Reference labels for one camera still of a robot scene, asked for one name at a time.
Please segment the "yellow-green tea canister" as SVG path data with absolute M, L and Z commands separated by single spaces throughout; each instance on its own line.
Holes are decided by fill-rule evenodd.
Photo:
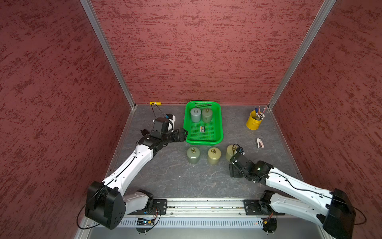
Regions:
M 237 145 L 229 145 L 226 149 L 226 154 L 225 154 L 225 158 L 227 161 L 230 161 L 230 159 L 234 156 L 234 154 L 236 153 L 236 149 L 237 149 Z

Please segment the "green tea canister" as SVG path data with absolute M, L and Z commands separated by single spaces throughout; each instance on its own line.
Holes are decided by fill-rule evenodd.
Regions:
M 190 147 L 187 150 L 187 160 L 190 164 L 197 164 L 200 161 L 201 152 L 197 147 Z

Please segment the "beige tea canister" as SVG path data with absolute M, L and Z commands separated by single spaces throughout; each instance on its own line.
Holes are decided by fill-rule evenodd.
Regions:
M 221 151 L 217 147 L 212 147 L 208 150 L 208 163 L 210 165 L 217 165 L 221 158 Z

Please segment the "grey-green tea canister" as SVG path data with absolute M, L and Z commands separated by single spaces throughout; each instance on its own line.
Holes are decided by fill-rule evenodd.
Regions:
M 202 110 L 202 121 L 204 123 L 210 123 L 212 121 L 213 111 L 212 109 L 203 109 Z

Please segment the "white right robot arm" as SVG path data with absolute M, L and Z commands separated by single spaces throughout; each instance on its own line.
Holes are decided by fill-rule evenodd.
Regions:
M 258 213 L 292 215 L 321 226 L 336 239 L 352 238 L 356 211 L 344 191 L 315 187 L 267 162 L 252 162 L 241 153 L 231 157 L 229 170 L 232 178 L 245 178 L 270 187 L 252 207 Z

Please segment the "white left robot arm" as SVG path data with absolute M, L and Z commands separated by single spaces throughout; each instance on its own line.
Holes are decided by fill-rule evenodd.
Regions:
M 112 230 L 125 215 L 149 208 L 149 194 L 146 192 L 138 191 L 123 199 L 128 186 L 159 150 L 169 143 L 184 142 L 187 135 L 187 130 L 181 128 L 167 133 L 153 131 L 138 140 L 133 153 L 114 173 L 89 186 L 84 205 L 85 217 Z

